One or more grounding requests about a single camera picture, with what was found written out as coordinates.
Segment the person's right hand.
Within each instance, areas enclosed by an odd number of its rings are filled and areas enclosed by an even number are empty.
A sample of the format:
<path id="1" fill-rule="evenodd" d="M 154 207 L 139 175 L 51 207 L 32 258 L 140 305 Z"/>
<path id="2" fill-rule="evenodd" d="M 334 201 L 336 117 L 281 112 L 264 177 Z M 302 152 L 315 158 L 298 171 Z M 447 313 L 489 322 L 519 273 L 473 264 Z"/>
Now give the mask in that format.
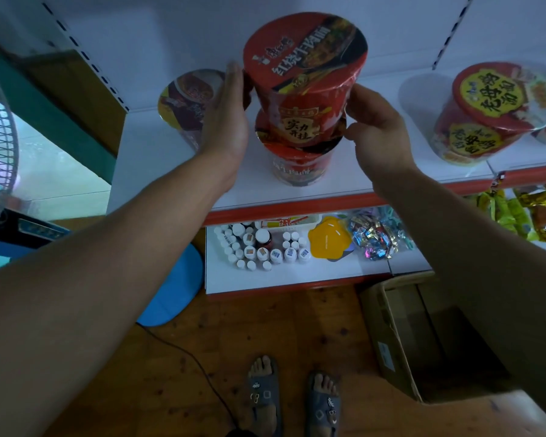
<path id="1" fill-rule="evenodd" d="M 371 126 L 371 140 L 354 144 L 357 162 L 376 193 L 381 195 L 407 176 L 420 173 L 413 159 L 405 120 L 380 93 L 356 83 L 346 112 L 353 123 Z"/>

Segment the person's left hand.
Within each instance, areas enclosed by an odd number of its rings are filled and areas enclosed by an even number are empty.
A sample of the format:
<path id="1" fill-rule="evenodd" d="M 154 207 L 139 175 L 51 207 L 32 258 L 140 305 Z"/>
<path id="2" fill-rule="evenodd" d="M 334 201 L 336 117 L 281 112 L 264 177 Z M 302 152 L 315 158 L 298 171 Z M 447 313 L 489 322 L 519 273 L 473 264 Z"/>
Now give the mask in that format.
<path id="1" fill-rule="evenodd" d="M 209 166 L 216 172 L 221 189 L 228 191 L 236 181 L 248 147 L 249 128 L 246 110 L 239 114 L 218 111 L 219 93 L 223 83 L 205 111 L 198 154 L 208 160 Z M 250 102 L 250 88 L 246 87 L 246 83 L 245 89 L 247 105 Z"/>

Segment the person's left forearm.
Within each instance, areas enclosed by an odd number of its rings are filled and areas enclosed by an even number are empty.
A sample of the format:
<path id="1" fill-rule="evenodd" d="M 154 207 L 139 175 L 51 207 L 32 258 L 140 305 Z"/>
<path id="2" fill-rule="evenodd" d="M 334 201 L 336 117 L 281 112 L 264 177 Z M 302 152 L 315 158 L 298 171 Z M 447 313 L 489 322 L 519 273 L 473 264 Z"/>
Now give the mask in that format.
<path id="1" fill-rule="evenodd" d="M 0 437 L 40 437 L 94 379 L 242 159 L 203 150 L 99 222 L 0 268 Z"/>

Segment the person's right forearm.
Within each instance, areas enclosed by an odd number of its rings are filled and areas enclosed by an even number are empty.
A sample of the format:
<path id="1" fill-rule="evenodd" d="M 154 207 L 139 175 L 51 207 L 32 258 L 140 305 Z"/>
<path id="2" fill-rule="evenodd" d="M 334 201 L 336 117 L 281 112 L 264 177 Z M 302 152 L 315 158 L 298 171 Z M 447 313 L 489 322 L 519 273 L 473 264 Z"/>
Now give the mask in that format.
<path id="1" fill-rule="evenodd" d="M 364 170 L 458 307 L 546 413 L 546 250 L 412 164 Z"/>

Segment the dark brown instant noodle cup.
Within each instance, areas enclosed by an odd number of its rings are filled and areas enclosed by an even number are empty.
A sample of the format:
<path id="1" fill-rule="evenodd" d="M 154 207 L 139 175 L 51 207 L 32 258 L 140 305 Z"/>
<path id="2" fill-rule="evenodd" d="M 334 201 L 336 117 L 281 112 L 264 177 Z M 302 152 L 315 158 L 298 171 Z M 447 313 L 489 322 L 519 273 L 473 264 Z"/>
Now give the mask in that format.
<path id="1" fill-rule="evenodd" d="M 162 120 L 198 151 L 206 106 L 225 80 L 225 73 L 198 69 L 181 74 L 163 89 L 157 103 Z"/>

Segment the white shelf unit red edges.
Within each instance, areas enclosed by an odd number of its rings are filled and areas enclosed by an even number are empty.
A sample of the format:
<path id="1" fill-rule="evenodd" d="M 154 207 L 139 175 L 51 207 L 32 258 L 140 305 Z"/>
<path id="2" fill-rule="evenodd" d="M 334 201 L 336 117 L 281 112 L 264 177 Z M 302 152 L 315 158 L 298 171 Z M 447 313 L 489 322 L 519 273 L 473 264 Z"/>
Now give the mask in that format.
<path id="1" fill-rule="evenodd" d="M 159 116 L 160 92 L 194 69 L 224 69 L 241 60 L 248 38 L 265 23 L 298 12 L 336 14 L 366 37 L 369 53 L 359 82 L 381 93 L 407 122 L 419 168 L 462 195 L 483 191 L 505 174 L 504 186 L 546 181 L 546 146 L 524 136 L 487 163 L 459 167 L 441 160 L 428 140 L 451 96 L 451 83 L 474 63 L 506 60 L 546 76 L 546 0 L 40 0 L 58 25 L 109 83 L 127 110 L 112 178 L 108 212 L 156 178 L 188 161 L 192 148 Z M 331 213 L 378 205 L 360 170 L 353 143 L 342 140 L 327 173 L 295 188 L 273 174 L 272 160 L 253 133 L 259 104 L 248 109 L 251 138 L 231 191 L 205 225 L 241 218 Z M 354 283 L 373 274 L 429 270 L 420 251 L 371 262 L 361 252 L 310 259 L 274 271 L 241 271 L 230 264 L 214 228 L 207 229 L 207 293 L 267 287 L 306 288 Z"/>

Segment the pile of shiny wrapped candies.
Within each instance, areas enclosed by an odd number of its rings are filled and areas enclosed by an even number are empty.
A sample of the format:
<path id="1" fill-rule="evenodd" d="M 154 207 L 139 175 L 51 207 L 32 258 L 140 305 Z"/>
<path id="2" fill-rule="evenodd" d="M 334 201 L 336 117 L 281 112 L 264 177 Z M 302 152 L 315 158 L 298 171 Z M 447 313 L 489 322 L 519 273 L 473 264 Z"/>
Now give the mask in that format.
<path id="1" fill-rule="evenodd" d="M 349 216 L 346 227 L 354 244 L 373 262 L 416 249 L 404 223 L 390 205 L 357 210 Z"/>

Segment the yellow plastic container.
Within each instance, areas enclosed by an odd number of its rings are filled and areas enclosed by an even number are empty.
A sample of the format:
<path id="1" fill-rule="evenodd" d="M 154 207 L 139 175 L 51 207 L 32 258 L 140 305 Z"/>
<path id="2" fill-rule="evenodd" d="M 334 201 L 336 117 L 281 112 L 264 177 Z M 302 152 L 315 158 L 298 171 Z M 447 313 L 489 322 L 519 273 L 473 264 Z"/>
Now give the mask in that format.
<path id="1" fill-rule="evenodd" d="M 352 251 L 352 237 L 342 219 L 323 216 L 321 222 L 307 234 L 310 252 L 316 259 L 337 262 Z"/>

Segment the brown wooden door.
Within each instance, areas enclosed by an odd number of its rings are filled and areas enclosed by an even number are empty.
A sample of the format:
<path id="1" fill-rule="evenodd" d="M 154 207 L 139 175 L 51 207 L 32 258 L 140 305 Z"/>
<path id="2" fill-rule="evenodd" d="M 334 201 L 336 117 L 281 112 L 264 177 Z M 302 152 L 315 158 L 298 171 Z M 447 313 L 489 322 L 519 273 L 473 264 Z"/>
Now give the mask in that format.
<path id="1" fill-rule="evenodd" d="M 18 58 L 16 65 L 50 100 L 117 158 L 127 112 L 77 51 Z"/>

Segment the group of small white bottles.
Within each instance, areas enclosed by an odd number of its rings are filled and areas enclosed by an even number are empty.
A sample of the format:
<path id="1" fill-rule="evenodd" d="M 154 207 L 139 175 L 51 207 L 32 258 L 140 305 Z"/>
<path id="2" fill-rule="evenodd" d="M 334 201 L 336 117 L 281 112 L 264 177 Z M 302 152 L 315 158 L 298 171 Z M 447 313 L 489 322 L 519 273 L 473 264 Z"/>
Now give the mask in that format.
<path id="1" fill-rule="evenodd" d="M 238 269 L 271 271 L 275 266 L 287 263 L 306 263 L 313 259 L 307 232 L 273 232 L 274 248 L 256 248 L 254 221 L 215 225 L 208 234 L 228 262 Z"/>

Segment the green snack packets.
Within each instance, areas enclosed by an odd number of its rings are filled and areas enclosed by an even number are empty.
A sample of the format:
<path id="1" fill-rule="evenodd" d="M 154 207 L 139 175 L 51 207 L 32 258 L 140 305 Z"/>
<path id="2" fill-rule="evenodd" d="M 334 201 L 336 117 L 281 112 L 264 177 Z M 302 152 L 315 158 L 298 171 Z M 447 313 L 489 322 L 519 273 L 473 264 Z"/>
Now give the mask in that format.
<path id="1" fill-rule="evenodd" d="M 514 195 L 504 190 L 488 190 L 464 197 L 471 205 L 485 213 L 489 219 L 527 241 L 539 241 L 531 216 Z"/>

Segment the brown cardboard box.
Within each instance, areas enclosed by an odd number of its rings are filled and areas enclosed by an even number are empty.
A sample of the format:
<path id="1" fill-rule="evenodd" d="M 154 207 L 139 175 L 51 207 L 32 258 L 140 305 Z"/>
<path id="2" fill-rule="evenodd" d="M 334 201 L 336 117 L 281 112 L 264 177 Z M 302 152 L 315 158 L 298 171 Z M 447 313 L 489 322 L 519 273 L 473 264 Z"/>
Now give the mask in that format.
<path id="1" fill-rule="evenodd" d="M 393 277 L 359 297 L 383 378 L 416 402 L 520 389 L 433 271 Z"/>

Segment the black fan control panel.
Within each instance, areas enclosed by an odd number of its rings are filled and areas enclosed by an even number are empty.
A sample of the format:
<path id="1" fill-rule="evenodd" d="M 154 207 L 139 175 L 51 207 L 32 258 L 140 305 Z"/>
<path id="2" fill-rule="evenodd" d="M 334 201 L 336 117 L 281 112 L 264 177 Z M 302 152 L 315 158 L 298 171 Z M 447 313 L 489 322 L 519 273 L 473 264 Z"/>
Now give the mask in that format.
<path id="1" fill-rule="evenodd" d="M 0 213 L 0 255 L 14 257 L 19 251 L 40 249 L 70 233 L 51 222 L 4 209 Z"/>

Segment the green door frame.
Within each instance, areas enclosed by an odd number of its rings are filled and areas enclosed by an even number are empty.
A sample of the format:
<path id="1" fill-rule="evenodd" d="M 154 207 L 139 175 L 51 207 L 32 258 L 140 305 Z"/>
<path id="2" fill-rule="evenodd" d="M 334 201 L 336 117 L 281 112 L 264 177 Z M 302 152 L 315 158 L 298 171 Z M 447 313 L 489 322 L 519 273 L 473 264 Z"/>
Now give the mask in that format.
<path id="1" fill-rule="evenodd" d="M 10 110 L 111 184 L 116 156 L 49 99 L 0 50 L 0 87 Z"/>

